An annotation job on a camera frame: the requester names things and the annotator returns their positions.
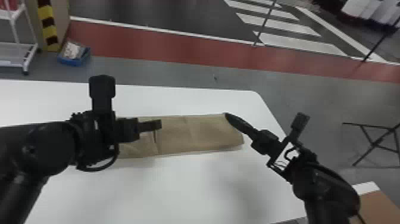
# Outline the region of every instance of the red floor stripe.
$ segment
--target red floor stripe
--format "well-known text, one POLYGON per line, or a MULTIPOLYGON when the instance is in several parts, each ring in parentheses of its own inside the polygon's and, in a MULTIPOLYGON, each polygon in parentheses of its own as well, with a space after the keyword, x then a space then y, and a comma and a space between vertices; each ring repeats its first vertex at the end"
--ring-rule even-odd
POLYGON ((253 48, 203 38, 72 21, 67 36, 103 57, 235 67, 400 83, 400 66, 283 48, 253 48))

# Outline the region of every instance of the crosswalk stripe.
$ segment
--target crosswalk stripe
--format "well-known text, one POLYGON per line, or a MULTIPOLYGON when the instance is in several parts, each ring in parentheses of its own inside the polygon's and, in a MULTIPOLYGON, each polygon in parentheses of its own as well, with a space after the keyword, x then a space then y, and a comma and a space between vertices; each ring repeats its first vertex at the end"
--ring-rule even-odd
MULTIPOLYGON (((359 52, 363 54, 368 54, 370 51, 368 48, 366 48, 364 45, 360 44, 357 42, 355 39, 351 38, 348 36, 346 33, 340 31, 338 28, 335 26, 332 26, 329 24, 327 21, 323 20, 319 16, 315 15, 312 13, 310 10, 306 8, 301 8, 301 7, 296 7, 298 10, 300 10, 302 13, 306 14, 309 16, 311 19, 316 21, 317 23, 321 24, 323 27, 325 27, 327 30, 331 31, 332 33, 336 34, 338 37, 340 37, 342 40, 353 46, 355 49, 359 50, 359 52)), ((379 62, 386 62, 385 59, 383 59, 381 56, 377 55, 376 53, 371 54, 371 59, 379 61, 379 62)))
MULTIPOLYGON (((253 11, 256 13, 268 13, 268 8, 266 8, 266 7, 260 7, 260 6, 236 2, 236 1, 232 1, 232 0, 225 0, 225 2, 230 7, 233 7, 233 8, 240 8, 242 10, 249 10, 249 11, 253 11)), ((290 18, 292 20, 299 20, 297 17, 295 17, 291 13, 287 13, 287 12, 280 11, 280 10, 272 10, 271 15, 277 16, 277 17, 283 17, 283 18, 290 18)))
MULTIPOLYGON (((273 1, 269 1, 269 0, 247 0, 247 1, 263 3, 263 4, 267 4, 267 5, 272 5, 272 3, 273 3, 273 1)), ((282 8, 282 6, 280 6, 278 3, 275 3, 275 7, 282 8)))
POLYGON ((264 44, 271 46, 280 46, 283 48, 293 48, 303 51, 312 51, 324 54, 347 56, 345 53, 343 53, 343 51, 341 51, 339 48, 330 43, 307 41, 297 38, 290 38, 287 36, 272 35, 269 33, 262 33, 260 35, 260 40, 264 44))
MULTIPOLYGON (((264 18, 261 18, 261 17, 246 15, 246 14, 242 14, 242 13, 236 13, 236 14, 245 23, 261 26, 264 22, 264 18)), ((290 31, 290 32, 303 33, 303 34, 314 35, 314 36, 321 36, 319 33, 315 32, 312 28, 310 28, 308 26, 287 23, 287 22, 283 22, 283 21, 276 21, 276 20, 272 20, 272 19, 267 20, 267 23, 265 24, 265 26, 269 27, 269 28, 285 30, 285 31, 290 31)))

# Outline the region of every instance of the warning stripe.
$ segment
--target warning stripe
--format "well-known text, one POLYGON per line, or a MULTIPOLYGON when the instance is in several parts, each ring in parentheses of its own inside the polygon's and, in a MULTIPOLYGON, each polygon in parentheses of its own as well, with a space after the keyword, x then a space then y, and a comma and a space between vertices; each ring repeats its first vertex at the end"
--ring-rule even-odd
POLYGON ((57 38, 53 8, 50 0, 37 0, 37 13, 42 21, 43 38, 47 44, 48 51, 58 51, 60 43, 57 38))

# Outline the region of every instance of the beige towel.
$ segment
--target beige towel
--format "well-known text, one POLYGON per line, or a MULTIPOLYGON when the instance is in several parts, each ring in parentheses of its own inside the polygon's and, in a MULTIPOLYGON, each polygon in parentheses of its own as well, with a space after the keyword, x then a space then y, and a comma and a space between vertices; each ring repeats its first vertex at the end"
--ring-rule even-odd
POLYGON ((120 144, 119 158, 141 158, 193 151, 226 150, 243 144, 243 136, 224 114, 140 117, 161 119, 162 129, 140 134, 140 140, 120 144))

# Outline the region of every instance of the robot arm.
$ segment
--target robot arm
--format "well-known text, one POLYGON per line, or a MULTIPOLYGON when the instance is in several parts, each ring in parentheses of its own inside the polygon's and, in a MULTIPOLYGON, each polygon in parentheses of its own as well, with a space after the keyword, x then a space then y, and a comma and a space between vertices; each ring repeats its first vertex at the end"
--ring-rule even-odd
POLYGON ((160 120, 115 118, 111 76, 91 77, 89 93, 92 110, 69 120, 0 128, 0 223, 24 223, 47 180, 69 165, 84 172, 104 170, 117 159, 118 143, 161 128, 160 120))
POLYGON ((348 218, 358 214, 360 197, 353 187, 337 173, 320 165, 317 155, 298 141, 310 119, 308 116, 297 114, 291 133, 282 142, 268 130, 256 130, 238 116, 226 113, 225 117, 233 127, 252 139, 253 149, 270 156, 267 167, 292 184, 296 197, 304 201, 309 224, 348 224, 348 218), (282 167, 277 159, 288 143, 293 147, 285 152, 288 164, 282 167), (289 158, 292 151, 297 151, 298 156, 289 158))

